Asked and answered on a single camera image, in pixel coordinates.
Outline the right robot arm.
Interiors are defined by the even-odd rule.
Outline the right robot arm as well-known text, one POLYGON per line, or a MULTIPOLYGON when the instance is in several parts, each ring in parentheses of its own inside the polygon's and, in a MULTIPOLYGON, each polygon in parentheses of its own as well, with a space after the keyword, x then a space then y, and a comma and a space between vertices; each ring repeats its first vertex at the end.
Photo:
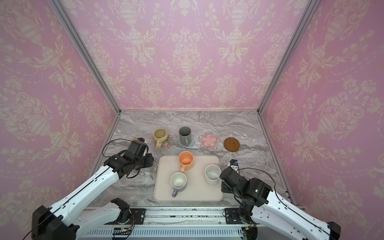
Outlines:
POLYGON ((220 175, 222 191, 240 204, 239 218, 246 224, 262 224, 291 240, 338 240, 341 226, 324 222, 291 204, 260 179, 247 180, 228 167, 220 175))

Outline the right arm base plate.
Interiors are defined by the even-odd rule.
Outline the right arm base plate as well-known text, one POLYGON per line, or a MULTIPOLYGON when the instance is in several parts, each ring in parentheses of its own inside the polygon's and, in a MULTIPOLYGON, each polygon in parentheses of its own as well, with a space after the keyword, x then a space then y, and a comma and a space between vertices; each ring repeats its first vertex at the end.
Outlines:
POLYGON ((243 207, 225 208, 224 216, 225 216, 227 225, 251 223, 251 220, 249 219, 249 216, 248 216, 248 212, 243 207))

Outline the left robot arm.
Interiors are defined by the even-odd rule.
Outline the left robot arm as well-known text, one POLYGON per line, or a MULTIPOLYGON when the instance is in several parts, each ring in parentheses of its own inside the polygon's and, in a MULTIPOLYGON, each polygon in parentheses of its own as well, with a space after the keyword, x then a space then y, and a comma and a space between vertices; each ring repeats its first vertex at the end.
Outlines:
POLYGON ((33 240, 78 240, 107 223, 135 225, 130 205, 120 198, 87 214, 82 211, 105 189, 132 171, 152 167, 154 158, 145 139, 131 141, 126 150, 107 158, 103 166, 77 189, 50 207, 40 206, 32 215, 33 240))

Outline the yellow-green mug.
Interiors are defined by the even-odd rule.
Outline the yellow-green mug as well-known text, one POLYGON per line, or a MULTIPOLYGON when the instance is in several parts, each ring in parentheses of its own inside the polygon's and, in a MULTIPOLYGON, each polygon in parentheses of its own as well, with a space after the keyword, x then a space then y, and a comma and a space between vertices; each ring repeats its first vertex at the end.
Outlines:
POLYGON ((169 140, 169 133, 165 129, 157 129, 154 132, 156 149, 160 149, 169 140))

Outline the dark grey mug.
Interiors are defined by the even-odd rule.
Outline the dark grey mug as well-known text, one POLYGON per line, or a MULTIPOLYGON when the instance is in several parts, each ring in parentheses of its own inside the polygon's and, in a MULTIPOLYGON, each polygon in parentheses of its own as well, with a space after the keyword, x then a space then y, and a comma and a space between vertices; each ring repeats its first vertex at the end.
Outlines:
POLYGON ((189 127, 181 127, 179 137, 181 145, 188 147, 192 143, 192 130, 189 127))

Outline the brown wooden coaster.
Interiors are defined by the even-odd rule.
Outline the brown wooden coaster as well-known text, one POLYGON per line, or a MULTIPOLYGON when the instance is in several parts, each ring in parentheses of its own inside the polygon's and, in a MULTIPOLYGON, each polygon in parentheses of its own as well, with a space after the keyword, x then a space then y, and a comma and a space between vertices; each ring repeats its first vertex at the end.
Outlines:
POLYGON ((224 147, 229 152, 237 152, 241 144, 236 138, 226 138, 224 140, 224 147))

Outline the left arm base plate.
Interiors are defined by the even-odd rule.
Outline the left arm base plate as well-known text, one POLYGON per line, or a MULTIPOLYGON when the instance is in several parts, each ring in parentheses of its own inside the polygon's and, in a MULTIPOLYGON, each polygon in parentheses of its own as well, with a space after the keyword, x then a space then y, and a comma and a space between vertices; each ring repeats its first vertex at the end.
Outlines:
POLYGON ((131 217, 130 221, 128 222, 128 225, 132 225, 135 223, 135 225, 143 225, 146 215, 146 209, 145 208, 131 208, 131 217))

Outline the pink flower coaster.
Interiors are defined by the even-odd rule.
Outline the pink flower coaster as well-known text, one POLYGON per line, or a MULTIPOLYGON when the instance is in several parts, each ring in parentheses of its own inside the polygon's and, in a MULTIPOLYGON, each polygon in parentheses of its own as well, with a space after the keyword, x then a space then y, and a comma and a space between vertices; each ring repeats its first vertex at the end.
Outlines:
POLYGON ((172 142, 174 140, 174 137, 172 135, 169 135, 168 139, 165 138, 155 138, 153 137, 153 144, 155 149, 169 149, 172 146, 172 142))
POLYGON ((204 135, 198 137, 200 148, 202 150, 214 151, 219 148, 220 138, 211 132, 206 132, 204 135))

